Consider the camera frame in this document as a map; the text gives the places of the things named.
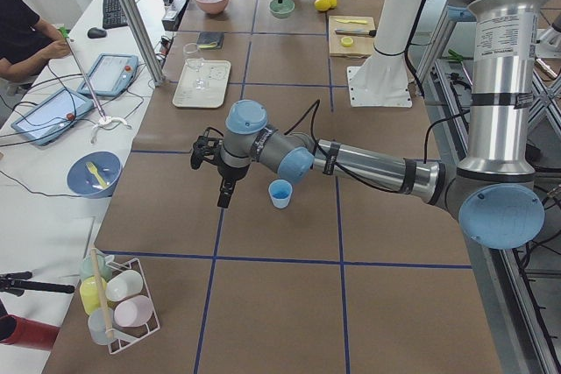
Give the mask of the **mint green bowl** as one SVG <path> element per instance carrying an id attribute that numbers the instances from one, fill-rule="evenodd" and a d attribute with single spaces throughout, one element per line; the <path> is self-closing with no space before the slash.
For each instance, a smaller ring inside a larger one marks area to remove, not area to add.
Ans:
<path id="1" fill-rule="evenodd" d="M 269 11 L 275 18 L 288 18 L 295 9 L 293 0 L 272 0 Z"/>

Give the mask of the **light blue plastic cup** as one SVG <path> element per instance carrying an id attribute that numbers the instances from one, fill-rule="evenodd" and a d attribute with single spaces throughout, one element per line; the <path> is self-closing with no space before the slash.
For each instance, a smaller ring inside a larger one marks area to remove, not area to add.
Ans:
<path id="1" fill-rule="evenodd" d="M 274 180 L 268 187 L 268 193 L 273 206 L 283 209 L 290 203 L 293 187 L 289 181 Z"/>

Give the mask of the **wooden cutting board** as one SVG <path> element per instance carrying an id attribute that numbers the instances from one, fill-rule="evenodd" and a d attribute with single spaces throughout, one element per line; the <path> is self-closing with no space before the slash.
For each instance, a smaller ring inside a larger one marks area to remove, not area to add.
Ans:
<path id="1" fill-rule="evenodd" d="M 330 16 L 330 56 L 367 57 L 373 52 L 375 34 L 372 17 Z"/>

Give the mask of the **lemon half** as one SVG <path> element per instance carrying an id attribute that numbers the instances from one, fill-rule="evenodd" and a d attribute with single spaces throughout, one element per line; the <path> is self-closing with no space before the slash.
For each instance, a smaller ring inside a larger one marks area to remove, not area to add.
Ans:
<path id="1" fill-rule="evenodd" d="M 351 47 L 354 44 L 354 40 L 352 37 L 345 36 L 341 38 L 340 43 L 344 47 Z"/>

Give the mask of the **steel muddler black cap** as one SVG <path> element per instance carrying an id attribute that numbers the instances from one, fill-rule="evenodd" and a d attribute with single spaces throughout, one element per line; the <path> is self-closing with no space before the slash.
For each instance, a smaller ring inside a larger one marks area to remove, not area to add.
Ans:
<path id="1" fill-rule="evenodd" d="M 337 35 L 345 35 L 345 36 L 357 36 L 357 37 L 370 37 L 373 38 L 376 36 L 376 30 L 363 30 L 363 29 L 336 29 L 335 33 Z"/>

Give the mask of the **clear wine glass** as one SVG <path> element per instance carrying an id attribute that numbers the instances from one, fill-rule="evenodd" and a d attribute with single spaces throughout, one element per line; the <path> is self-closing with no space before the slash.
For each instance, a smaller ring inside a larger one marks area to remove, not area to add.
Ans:
<path id="1" fill-rule="evenodd" d="M 208 82 L 202 78 L 201 70 L 203 66 L 203 58 L 200 48 L 196 43 L 187 43 L 183 46 L 183 56 L 188 68 L 195 72 L 195 80 L 193 87 L 195 89 L 203 90 L 208 87 Z"/>

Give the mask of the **white plastic cup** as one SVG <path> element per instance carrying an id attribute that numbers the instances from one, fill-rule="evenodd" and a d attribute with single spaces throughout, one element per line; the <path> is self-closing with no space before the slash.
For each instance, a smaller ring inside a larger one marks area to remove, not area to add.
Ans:
<path id="1" fill-rule="evenodd" d="M 139 272 L 126 270 L 107 283 L 105 294 L 110 301 L 117 302 L 140 293 L 144 280 Z"/>

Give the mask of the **pink plastic cup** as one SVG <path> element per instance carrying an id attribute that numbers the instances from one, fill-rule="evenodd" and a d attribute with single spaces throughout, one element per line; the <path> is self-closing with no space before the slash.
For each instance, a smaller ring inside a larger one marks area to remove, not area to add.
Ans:
<path id="1" fill-rule="evenodd" d="M 153 303 L 145 295 L 122 301 L 114 310 L 114 320 L 121 327 L 139 327 L 152 317 Z"/>

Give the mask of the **green plastic cup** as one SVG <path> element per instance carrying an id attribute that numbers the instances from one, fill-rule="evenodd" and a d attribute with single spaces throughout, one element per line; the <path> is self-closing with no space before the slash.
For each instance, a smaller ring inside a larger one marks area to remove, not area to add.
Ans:
<path id="1" fill-rule="evenodd" d="M 96 253 L 96 258 L 98 270 L 101 277 L 105 281 L 109 282 L 113 277 L 113 268 L 110 266 L 110 264 L 113 263 L 115 257 L 113 255 L 107 255 L 102 253 L 101 251 L 98 251 Z M 94 276 L 95 274 L 93 259 L 91 255 L 88 255 L 82 260 L 82 265 L 80 267 L 80 279 L 85 280 Z"/>

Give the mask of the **yellow plastic cup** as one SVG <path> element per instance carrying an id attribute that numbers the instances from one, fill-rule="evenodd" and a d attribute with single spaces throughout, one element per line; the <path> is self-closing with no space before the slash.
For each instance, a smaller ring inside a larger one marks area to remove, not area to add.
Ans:
<path id="1" fill-rule="evenodd" d="M 84 311 L 87 315 L 91 315 L 101 306 L 96 286 L 96 278 L 94 276 L 86 278 L 81 282 L 79 294 Z"/>

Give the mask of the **clear grey plastic cup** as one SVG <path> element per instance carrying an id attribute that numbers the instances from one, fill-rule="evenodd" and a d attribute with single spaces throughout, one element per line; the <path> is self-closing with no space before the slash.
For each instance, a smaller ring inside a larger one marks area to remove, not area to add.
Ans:
<path id="1" fill-rule="evenodd" d="M 88 329 L 91 339 L 98 345 L 109 345 L 115 339 L 110 339 L 106 334 L 106 325 L 103 310 L 99 307 L 88 318 Z"/>

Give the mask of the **near blue teach pendant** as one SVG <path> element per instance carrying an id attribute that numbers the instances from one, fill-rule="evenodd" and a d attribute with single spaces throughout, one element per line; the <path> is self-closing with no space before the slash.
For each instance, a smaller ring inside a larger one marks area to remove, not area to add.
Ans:
<path id="1" fill-rule="evenodd" d="M 23 114 L 11 128 L 32 144 L 42 146 L 61 136 L 93 108 L 90 98 L 62 88 Z"/>

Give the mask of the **pink grabber stick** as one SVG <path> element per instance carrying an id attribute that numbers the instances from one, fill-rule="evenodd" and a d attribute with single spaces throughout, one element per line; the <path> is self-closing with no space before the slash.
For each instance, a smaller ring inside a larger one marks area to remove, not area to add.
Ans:
<path id="1" fill-rule="evenodd" d="M 72 47 L 72 42 L 73 40 L 69 37 L 68 31 L 64 26 L 61 26 L 58 28 L 58 31 L 60 32 L 62 38 L 64 38 L 64 40 L 67 42 L 67 45 L 69 47 L 69 50 L 72 54 L 72 56 L 75 59 L 75 63 L 78 66 L 80 73 L 82 74 L 83 80 L 86 83 L 87 88 L 89 89 L 89 93 L 91 95 L 92 101 L 94 103 L 94 105 L 96 106 L 96 109 L 98 111 L 98 114 L 100 116 L 99 120 L 97 123 L 94 124 L 92 132 L 91 132 L 91 138 L 90 138 L 90 143 L 94 144 L 97 140 L 97 132 L 100 129 L 105 128 L 106 126 L 110 126 L 113 123 L 115 123 L 116 125 L 122 124 L 126 129 L 131 130 L 132 126 L 130 124 L 128 124 L 126 122 L 126 120 L 122 117 L 113 117 L 113 116 L 107 116 L 102 104 L 100 103 L 100 101 L 97 98 L 96 92 L 90 82 L 90 79 L 87 75 L 87 73 L 84 71 L 81 62 L 78 60 L 77 54 L 75 53 L 75 50 Z"/>

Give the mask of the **seated person black shirt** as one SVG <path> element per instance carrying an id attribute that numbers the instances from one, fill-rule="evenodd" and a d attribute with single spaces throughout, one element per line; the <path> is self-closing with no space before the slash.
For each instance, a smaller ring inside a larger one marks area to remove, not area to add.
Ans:
<path id="1" fill-rule="evenodd" d="M 1 78 L 22 82 L 70 54 L 62 34 L 23 0 L 1 0 Z"/>

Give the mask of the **red cylinder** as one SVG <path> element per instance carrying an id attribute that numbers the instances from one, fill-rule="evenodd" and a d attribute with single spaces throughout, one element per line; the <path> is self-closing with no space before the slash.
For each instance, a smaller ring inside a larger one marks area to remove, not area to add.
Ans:
<path id="1" fill-rule="evenodd" d="M 1 344 L 51 350 L 59 330 L 54 325 L 7 314 L 1 317 Z"/>

